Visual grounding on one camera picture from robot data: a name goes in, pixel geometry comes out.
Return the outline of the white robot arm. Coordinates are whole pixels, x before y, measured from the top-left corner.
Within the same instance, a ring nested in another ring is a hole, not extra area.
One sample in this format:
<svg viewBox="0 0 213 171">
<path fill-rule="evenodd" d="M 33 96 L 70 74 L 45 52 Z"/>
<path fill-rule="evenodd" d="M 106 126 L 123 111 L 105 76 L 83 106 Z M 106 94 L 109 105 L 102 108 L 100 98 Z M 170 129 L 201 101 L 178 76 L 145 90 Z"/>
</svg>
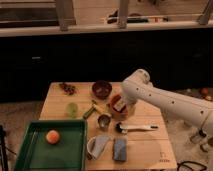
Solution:
<svg viewBox="0 0 213 171">
<path fill-rule="evenodd" d="M 156 88 L 144 69 L 137 69 L 121 83 L 122 98 L 127 104 L 144 100 L 176 114 L 191 125 L 213 135 L 213 102 Z"/>
</svg>

